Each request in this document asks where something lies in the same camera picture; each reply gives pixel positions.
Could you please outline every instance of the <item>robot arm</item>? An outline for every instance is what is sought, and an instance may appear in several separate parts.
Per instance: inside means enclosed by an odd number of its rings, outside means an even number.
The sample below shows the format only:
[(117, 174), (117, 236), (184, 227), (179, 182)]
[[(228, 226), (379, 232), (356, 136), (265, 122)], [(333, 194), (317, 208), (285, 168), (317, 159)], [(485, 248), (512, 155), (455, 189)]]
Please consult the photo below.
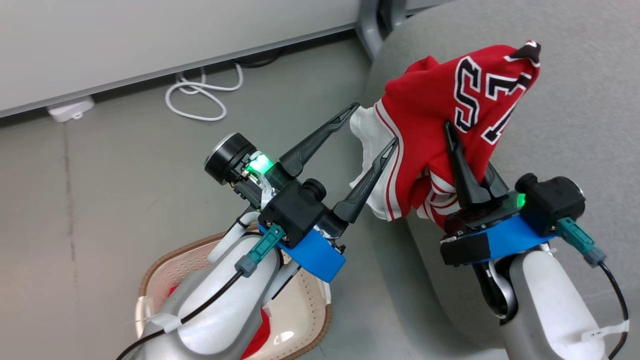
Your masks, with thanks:
[[(523, 176), (509, 192), (490, 165), (478, 184), (450, 124), (445, 125), (449, 158), (461, 210), (445, 221), (440, 252), (448, 265), (472, 266), (489, 308), (499, 319), (511, 360), (612, 359), (626, 338), (628, 313), (606, 255), (574, 222), (584, 212), (584, 195), (573, 181), (557, 177), (539, 183)], [(625, 323), (599, 329), (548, 242), (564, 238), (592, 266), (600, 266), (621, 299)], [(603, 336), (623, 332), (605, 356)]]
[[(238, 360), (261, 325), (260, 309), (301, 267), (331, 282), (345, 262), (345, 246), (336, 240), (358, 218), (397, 138), (333, 209), (323, 203), (326, 190), (319, 181), (301, 183), (297, 177), (358, 107), (347, 107), (276, 163), (237, 133), (214, 148), (205, 171), (231, 184), (250, 206), (208, 255), (211, 267), (189, 274), (118, 360)], [(255, 222), (260, 233), (247, 233)], [(292, 257), (286, 265), (281, 252)]]

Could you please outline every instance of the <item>white cable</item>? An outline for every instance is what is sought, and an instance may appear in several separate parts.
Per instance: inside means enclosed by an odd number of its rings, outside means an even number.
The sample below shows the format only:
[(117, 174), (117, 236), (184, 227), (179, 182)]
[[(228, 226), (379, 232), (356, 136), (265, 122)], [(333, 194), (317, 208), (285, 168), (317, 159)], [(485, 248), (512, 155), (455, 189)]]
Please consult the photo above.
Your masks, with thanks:
[[(209, 90), (219, 90), (219, 91), (236, 91), (240, 88), (240, 86), (242, 86), (242, 83), (244, 81), (244, 76), (242, 73), (242, 68), (240, 67), (240, 65), (235, 64), (236, 65), (236, 70), (238, 72), (238, 84), (236, 86), (227, 88), (224, 86), (214, 86), (214, 85), (208, 85), (207, 82), (207, 75), (204, 73), (204, 68), (201, 67), (200, 68), (200, 82), (197, 83), (195, 81), (188, 81), (185, 77), (184, 74), (182, 72), (179, 72), (175, 75), (175, 84), (172, 85), (169, 89), (167, 89), (165, 95), (164, 95), (164, 103), (167, 105), (167, 107), (169, 108), (169, 110), (173, 111), (174, 113), (184, 116), (184, 117), (188, 117), (189, 119), (195, 119), (195, 120), (202, 120), (202, 121), (218, 121), (221, 120), (222, 118), (224, 118), (225, 116), (227, 116), (227, 107), (215, 96), (213, 96), (212, 93), (208, 92), (207, 90), (204, 89), (209, 89)], [(202, 116), (197, 116), (197, 115), (192, 115), (192, 114), (188, 114), (185, 113), (183, 111), (180, 111), (178, 109), (176, 109), (173, 104), (171, 103), (171, 93), (174, 92), (176, 89), (180, 90), (183, 94), (186, 95), (196, 95), (196, 94), (202, 94), (208, 98), (210, 98), (211, 100), (213, 100), (216, 104), (218, 104), (218, 106), (220, 107), (220, 109), (222, 110), (222, 114), (220, 114), (220, 116), (217, 117), (202, 117)]]

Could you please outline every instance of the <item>white wall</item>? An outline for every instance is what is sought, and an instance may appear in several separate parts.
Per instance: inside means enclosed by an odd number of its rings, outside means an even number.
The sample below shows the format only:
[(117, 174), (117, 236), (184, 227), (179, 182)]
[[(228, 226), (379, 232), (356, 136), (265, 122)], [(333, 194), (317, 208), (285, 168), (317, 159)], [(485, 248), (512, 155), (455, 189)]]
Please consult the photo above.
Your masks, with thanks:
[(3, 110), (352, 24), (359, 0), (0, 0)]

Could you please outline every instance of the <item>printed number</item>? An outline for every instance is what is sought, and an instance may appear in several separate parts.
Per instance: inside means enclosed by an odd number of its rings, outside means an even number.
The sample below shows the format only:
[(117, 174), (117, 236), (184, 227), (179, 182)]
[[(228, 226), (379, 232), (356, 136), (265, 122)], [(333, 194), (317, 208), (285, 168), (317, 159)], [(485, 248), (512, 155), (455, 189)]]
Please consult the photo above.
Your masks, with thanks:
[(469, 87), (476, 92), (480, 92), (480, 80), (482, 78), (482, 69), (471, 59), (470, 56), (464, 57), (456, 67), (456, 86), (454, 97), (458, 104), (464, 108), (456, 107), (455, 125), (463, 133), (467, 133), (478, 122), (478, 112), (480, 104), (472, 95), (465, 92), (465, 78), (469, 78)]
[[(461, 106), (456, 107), (456, 115), (454, 123), (456, 127), (463, 133), (468, 133), (472, 127), (478, 122), (478, 113), (480, 112), (480, 103), (477, 98), (466, 92), (465, 78), (469, 78), (468, 87), (473, 89), (476, 93), (481, 94), (480, 82), (482, 79), (482, 68), (474, 62), (471, 57), (466, 56), (458, 62), (456, 67), (456, 84), (454, 88), (454, 97), (458, 104)], [(507, 78), (506, 76), (499, 76), (495, 74), (487, 74), (485, 78), (485, 91), (484, 96), (488, 99), (497, 101), (499, 94), (502, 92), (505, 96), (512, 96), (517, 89), (522, 89), (518, 98), (524, 94), (527, 87), (531, 83), (531, 75), (521, 73), (518, 78)], [(495, 143), (502, 136), (502, 131), (507, 126), (509, 118), (513, 109), (516, 106), (518, 99), (514, 101), (513, 106), (510, 107), (503, 116), (500, 117), (496, 123), (488, 127), (481, 135), (482, 139), (491, 145)]]

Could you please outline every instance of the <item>gray chair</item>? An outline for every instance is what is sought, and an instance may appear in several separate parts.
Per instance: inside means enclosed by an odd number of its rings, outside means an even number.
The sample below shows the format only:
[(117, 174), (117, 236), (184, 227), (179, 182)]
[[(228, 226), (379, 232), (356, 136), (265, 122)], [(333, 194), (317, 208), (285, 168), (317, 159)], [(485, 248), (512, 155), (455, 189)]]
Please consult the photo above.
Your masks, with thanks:
[[(510, 187), (527, 172), (567, 176), (581, 186), (588, 201), (579, 223), (609, 255), (632, 316), (640, 306), (639, 15), (637, 0), (453, 1), (408, 19), (387, 38), (362, 99), (371, 106), (389, 79), (427, 55), (444, 62), (493, 44), (539, 42), (540, 78), (520, 100), (492, 162)], [(501, 347), (498, 323), (472, 270), (442, 263), (437, 226), (415, 214), (408, 223), (451, 322), (474, 343)], [(604, 274), (563, 241), (552, 246), (598, 323), (619, 323)], [(638, 339), (632, 331), (627, 346)], [(620, 358), (636, 355), (627, 348)]]

